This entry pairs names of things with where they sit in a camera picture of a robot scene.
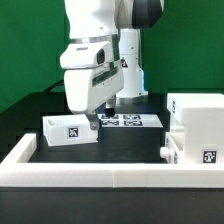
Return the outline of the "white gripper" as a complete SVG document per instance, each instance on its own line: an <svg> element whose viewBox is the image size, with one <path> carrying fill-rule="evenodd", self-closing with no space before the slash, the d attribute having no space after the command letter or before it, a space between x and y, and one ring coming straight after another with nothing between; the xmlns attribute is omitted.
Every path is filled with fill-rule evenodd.
<svg viewBox="0 0 224 224"><path fill-rule="evenodd" d="M114 95L124 86L121 61L115 58L112 43L69 44L60 63L65 70L64 86L70 111L87 114L90 129L98 130L99 118L93 111L106 102L105 115L114 116Z"/></svg>

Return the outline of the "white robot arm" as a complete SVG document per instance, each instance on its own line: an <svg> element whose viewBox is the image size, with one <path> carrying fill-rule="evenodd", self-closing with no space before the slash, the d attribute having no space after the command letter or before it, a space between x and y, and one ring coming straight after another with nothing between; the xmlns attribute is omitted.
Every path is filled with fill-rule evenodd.
<svg viewBox="0 0 224 224"><path fill-rule="evenodd" d="M122 29L152 27L162 16L164 0L64 0L70 44L60 56L70 111L87 119L96 131L96 110L112 115L123 89L119 40Z"/></svg>

